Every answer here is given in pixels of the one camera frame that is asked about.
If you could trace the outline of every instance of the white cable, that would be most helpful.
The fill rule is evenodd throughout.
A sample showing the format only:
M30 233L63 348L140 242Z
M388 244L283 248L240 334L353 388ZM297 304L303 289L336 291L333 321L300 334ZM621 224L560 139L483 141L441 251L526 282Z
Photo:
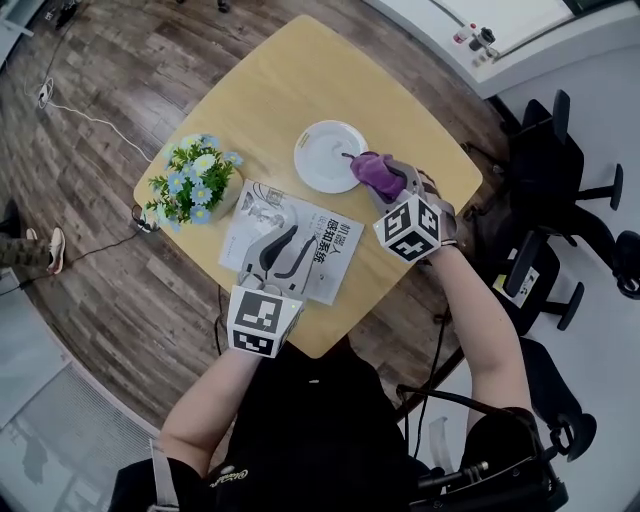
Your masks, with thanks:
M42 84L40 86L39 90L41 90L43 87L46 87L46 93L44 95L40 94L38 96L38 106L41 109L44 109L47 105L51 105L53 108L58 108L60 110L66 110L67 112L73 112L74 114L78 114L78 115L84 117L85 119L87 119L88 121L91 121L92 123L106 124L107 126L110 126L113 129L114 132L116 132L118 135L120 135L120 137L122 137L122 140L124 140L131 147L134 147L135 149L137 149L138 152L142 155L142 158L144 158L147 162L151 163L151 160L149 160L149 158L147 158L147 155L144 154L144 151L142 151L142 149L140 149L133 142L131 142L129 139L127 139L122 134L122 132L120 132L120 130L118 130L109 121L103 121L102 119L94 119L93 117L89 117L87 114L84 114L84 113L80 112L79 110L75 110L73 108L65 107L64 105L56 105L53 101L51 101L51 95L53 94L53 78L48 77L45 80L44 84Z

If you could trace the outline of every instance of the square table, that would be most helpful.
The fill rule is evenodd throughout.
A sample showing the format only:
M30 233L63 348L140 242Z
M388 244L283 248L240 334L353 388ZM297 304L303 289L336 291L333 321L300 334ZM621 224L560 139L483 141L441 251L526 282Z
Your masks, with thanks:
M433 116L386 71L331 29L300 16L229 72L171 137L191 133L220 139L223 151L244 158L240 173L365 225L333 306L309 301L289 341L321 357L348 333L409 270L379 245L372 224L380 217L364 186L343 194L312 190L298 177L293 150L310 125L336 119L356 127L369 148L424 170L456 212L482 183L480 171ZM149 178L163 174L159 154L134 197L152 198ZM218 257L231 214L215 225L185 225L166 234L227 291L236 273Z

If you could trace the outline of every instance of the black office chair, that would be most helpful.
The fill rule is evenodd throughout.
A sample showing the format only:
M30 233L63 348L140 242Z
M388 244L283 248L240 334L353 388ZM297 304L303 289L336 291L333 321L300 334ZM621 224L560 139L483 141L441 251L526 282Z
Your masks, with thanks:
M560 260L547 244L548 238L548 235L530 230L516 217L509 216L500 225L487 253L478 254L478 257L471 261L504 307L520 336L529 332L540 313L559 316L558 329L566 330L584 295L584 285L578 283L569 302L548 300L560 273ZM495 288L498 276L506 276L502 289L509 297L505 297ZM523 285L529 290L528 295L522 295ZM517 298L522 299L524 296L524 302L519 305Z
M531 404L536 415L551 430L553 444L569 462L580 457L593 442L598 424L591 414L582 412L549 352L537 341L520 338L527 371Z
M179 4L183 4L184 0L176 0ZM218 10L220 12L229 12L231 10L231 5L226 0L218 0Z
M530 101L522 130L510 138L509 163L497 162L469 143L463 147L479 150L504 167L505 181L497 197L510 190L511 208L524 224L538 232L563 236L574 247L573 237L580 236L611 268L621 293L640 299L640 272L632 264L634 258L640 259L640 251L633 233L616 242L604 222L576 204L609 197L611 208L617 210L624 171L618 164L613 185L580 191L584 154L567 133L569 107L564 91L556 95L553 115L537 100ZM485 215L494 203L495 199L482 210L470 209L467 218Z

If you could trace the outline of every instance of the electrical outlet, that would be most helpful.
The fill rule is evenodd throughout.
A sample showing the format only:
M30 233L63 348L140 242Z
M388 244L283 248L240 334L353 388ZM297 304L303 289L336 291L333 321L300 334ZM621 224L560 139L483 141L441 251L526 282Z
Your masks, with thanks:
M47 84L45 84L40 88L40 94L38 94L38 101L40 103L47 103L50 97L51 97L51 89L49 89Z

